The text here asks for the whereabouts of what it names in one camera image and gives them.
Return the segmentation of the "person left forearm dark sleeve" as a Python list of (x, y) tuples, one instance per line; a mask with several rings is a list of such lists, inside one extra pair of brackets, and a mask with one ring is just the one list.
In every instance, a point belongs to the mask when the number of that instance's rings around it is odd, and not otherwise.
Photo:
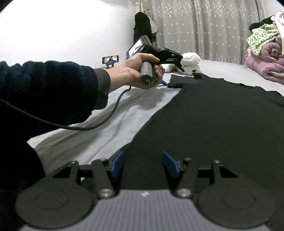
[(73, 62), (1, 62), (1, 132), (34, 136), (60, 125), (82, 123), (106, 107), (110, 76)]

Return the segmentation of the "person left hand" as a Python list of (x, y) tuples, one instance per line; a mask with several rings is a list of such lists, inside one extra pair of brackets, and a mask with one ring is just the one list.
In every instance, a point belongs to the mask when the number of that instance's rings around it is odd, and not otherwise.
[(154, 71), (157, 76), (157, 82), (152, 86), (145, 85), (141, 82), (140, 69), (143, 62), (158, 63), (159, 61), (160, 60), (152, 54), (137, 53), (125, 62), (116, 65), (113, 68), (107, 69), (106, 72), (110, 77), (109, 93), (123, 86), (132, 86), (144, 90), (148, 90), (157, 86), (163, 80), (163, 74), (165, 72), (163, 66), (155, 65)]

